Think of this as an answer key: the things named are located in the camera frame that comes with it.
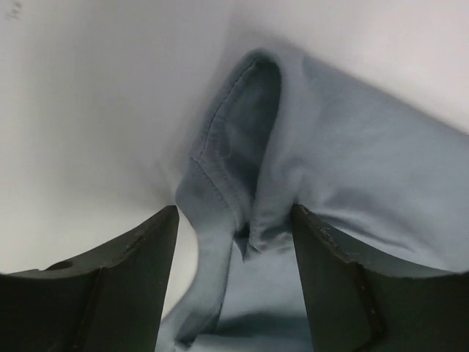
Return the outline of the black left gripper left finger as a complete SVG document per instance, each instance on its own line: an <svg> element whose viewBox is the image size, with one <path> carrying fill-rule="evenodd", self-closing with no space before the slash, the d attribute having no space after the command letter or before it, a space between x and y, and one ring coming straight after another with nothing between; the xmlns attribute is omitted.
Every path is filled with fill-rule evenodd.
<svg viewBox="0 0 469 352"><path fill-rule="evenodd" d="M45 270L1 276L3 351L153 351L174 256L173 205Z"/></svg>

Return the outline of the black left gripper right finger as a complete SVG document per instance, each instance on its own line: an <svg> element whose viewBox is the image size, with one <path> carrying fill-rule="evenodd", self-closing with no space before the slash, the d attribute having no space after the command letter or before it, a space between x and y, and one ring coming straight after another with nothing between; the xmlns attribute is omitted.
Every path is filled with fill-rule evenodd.
<svg viewBox="0 0 469 352"><path fill-rule="evenodd" d="M316 351L466 351L468 275L386 254L291 209Z"/></svg>

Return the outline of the grey polo shirt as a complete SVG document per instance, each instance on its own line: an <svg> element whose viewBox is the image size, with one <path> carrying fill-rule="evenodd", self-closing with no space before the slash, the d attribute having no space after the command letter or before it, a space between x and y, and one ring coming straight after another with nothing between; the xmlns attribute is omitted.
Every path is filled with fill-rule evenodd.
<svg viewBox="0 0 469 352"><path fill-rule="evenodd" d="M175 197L199 263L158 351L316 351L291 209L468 275L468 136L301 52L254 51L207 113Z"/></svg>

